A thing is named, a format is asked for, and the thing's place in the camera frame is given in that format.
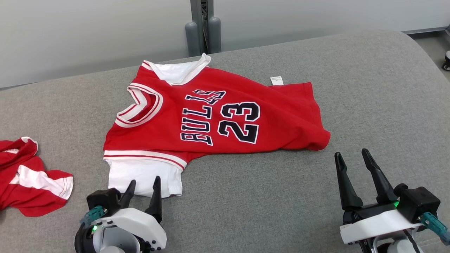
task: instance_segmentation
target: gray couch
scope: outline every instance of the gray couch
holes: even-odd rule
[[[180,63],[193,59],[172,61]],[[322,151],[218,154],[192,161],[183,196],[163,199],[165,252],[360,252],[339,234],[342,210],[333,155],[340,151],[364,203],[376,197],[361,149],[395,186],[425,186],[450,225],[450,84],[428,55],[399,32],[363,32],[212,55],[213,68],[270,85],[311,81],[331,132]],[[43,217],[0,212],[2,252],[73,252],[86,196],[106,189],[104,137],[138,67],[45,81],[0,91],[0,140],[30,136],[47,169],[74,175],[63,208]],[[131,206],[144,210],[148,198]],[[431,232],[425,252],[446,248]]]

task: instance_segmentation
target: red basketball jersey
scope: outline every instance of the red basketball jersey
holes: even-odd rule
[[[160,176],[163,197],[181,195],[181,172],[203,155],[328,144],[311,83],[266,87],[207,67],[210,59],[140,66],[128,86],[135,104],[106,135],[110,187],[123,192],[136,179],[136,194],[150,196]]]

